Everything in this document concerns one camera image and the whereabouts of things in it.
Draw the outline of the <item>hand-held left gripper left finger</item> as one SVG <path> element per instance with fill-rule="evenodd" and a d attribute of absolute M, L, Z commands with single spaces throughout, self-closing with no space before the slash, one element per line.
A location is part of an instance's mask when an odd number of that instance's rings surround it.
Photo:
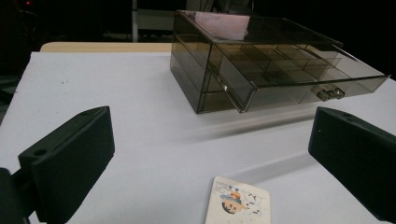
<path fill-rule="evenodd" d="M 83 111 L 19 155 L 13 175 L 22 214 L 65 224 L 77 212 L 115 153 L 110 108 Z"/>

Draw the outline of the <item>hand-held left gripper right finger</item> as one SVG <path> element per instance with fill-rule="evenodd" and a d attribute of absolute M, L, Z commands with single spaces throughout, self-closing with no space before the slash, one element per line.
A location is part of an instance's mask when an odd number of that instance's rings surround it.
<path fill-rule="evenodd" d="M 318 107 L 309 154 L 374 217 L 396 223 L 396 136 L 347 112 Z"/>

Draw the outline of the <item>cartoon printed card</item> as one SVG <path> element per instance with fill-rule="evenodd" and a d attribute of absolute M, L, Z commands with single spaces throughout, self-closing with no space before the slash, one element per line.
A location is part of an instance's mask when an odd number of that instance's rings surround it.
<path fill-rule="evenodd" d="M 271 197 L 267 190 L 216 176 L 205 224 L 271 224 Z"/>

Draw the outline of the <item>smoky transparent drawer organizer box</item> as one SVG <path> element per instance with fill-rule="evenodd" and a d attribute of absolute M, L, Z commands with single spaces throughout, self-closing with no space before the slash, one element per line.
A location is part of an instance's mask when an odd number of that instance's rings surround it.
<path fill-rule="evenodd" d="M 208 62 L 213 48 L 223 44 L 338 47 L 329 37 L 287 19 L 178 11 L 170 68 L 198 114 L 213 112 L 203 110 L 210 79 Z"/>

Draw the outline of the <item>white table mat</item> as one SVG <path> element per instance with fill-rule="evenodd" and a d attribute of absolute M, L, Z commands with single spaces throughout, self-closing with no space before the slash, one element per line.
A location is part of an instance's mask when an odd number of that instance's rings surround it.
<path fill-rule="evenodd" d="M 109 107 L 116 151 L 69 224 L 204 224 L 213 179 L 266 189 L 273 224 L 384 224 L 309 154 L 316 106 L 198 114 L 166 53 L 38 52 L 0 124 L 0 167 Z"/>

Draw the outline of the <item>white metal stand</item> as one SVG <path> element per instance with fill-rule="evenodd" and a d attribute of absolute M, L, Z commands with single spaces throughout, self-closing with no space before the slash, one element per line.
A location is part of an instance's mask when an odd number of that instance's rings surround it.
<path fill-rule="evenodd" d="M 174 12 L 156 9 L 139 9 L 138 0 L 132 2 L 132 40 L 136 43 L 140 30 L 171 31 Z"/>

